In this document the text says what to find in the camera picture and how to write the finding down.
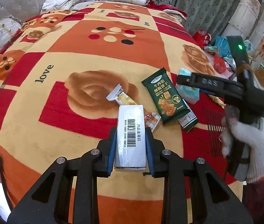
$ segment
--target blue gripper pad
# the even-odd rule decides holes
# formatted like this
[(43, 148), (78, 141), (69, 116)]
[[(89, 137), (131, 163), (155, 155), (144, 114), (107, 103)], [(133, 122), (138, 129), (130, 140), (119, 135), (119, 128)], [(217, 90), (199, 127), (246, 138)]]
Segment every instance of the blue gripper pad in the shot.
[(108, 156), (108, 167), (107, 167), (107, 173), (108, 176), (111, 175), (111, 172), (113, 170), (113, 165), (114, 165), (114, 159), (115, 159), (115, 147), (116, 147), (116, 130), (114, 131), (114, 135), (112, 138), (111, 142), (111, 147), (109, 151), (109, 156)]
[(152, 154), (152, 145), (150, 141), (150, 137), (145, 131), (145, 145), (146, 145), (146, 158), (147, 158), (147, 163), (149, 164), (149, 171), (152, 175), (152, 177), (155, 176), (155, 165), (154, 165), (154, 158)]

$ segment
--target red bag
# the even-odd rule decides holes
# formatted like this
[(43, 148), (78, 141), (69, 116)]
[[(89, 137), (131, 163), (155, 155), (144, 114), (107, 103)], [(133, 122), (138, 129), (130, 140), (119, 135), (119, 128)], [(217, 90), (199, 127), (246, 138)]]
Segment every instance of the red bag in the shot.
[(203, 30), (197, 31), (192, 36), (192, 38), (195, 40), (195, 42), (198, 44), (198, 46), (201, 49), (203, 49), (205, 46), (207, 46), (212, 39), (211, 35), (205, 31), (203, 31)]
[(214, 67), (215, 71), (218, 72), (219, 74), (223, 73), (227, 69), (224, 59), (222, 59), (218, 54), (214, 55), (213, 67)]

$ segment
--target white glove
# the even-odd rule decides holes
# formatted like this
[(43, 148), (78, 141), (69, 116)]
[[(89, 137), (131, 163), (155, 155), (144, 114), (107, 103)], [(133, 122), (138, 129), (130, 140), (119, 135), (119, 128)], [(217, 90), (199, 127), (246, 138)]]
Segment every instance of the white glove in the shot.
[(233, 137), (251, 146), (250, 165), (247, 172), (247, 183), (257, 182), (264, 176), (264, 118), (261, 118), (260, 129), (252, 125), (246, 125), (239, 121), (229, 122), (227, 129), (226, 118), (221, 121), (226, 129), (221, 134), (223, 142), (222, 155), (229, 155)]

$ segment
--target bedspread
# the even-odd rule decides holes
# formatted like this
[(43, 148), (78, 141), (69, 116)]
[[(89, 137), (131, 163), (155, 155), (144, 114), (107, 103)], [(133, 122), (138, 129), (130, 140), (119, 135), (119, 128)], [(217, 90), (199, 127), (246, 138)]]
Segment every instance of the bedspread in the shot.
[[(106, 96), (118, 83), (155, 112), (141, 81), (162, 67), (173, 83), (180, 67), (216, 75), (188, 32), (165, 12), (96, 2), (28, 21), (0, 54), (0, 156), (12, 204), (55, 159), (80, 157), (107, 138), (118, 105)], [(204, 157), (222, 176), (224, 111), (204, 94), (191, 108), (199, 123), (189, 133), (175, 121), (160, 123), (154, 137), (180, 156)], [(241, 198), (241, 183), (231, 176), (226, 182)], [(163, 179), (113, 171), (98, 179), (98, 195), (101, 223), (160, 222)], [(72, 213), (73, 198), (70, 208)]]

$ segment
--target green snack package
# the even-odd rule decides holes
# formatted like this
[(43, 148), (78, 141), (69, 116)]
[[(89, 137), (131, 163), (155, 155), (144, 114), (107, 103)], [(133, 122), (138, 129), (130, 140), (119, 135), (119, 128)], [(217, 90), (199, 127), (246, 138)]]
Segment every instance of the green snack package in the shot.
[(166, 74), (165, 68), (144, 79), (142, 84), (149, 91), (164, 125), (190, 112)]

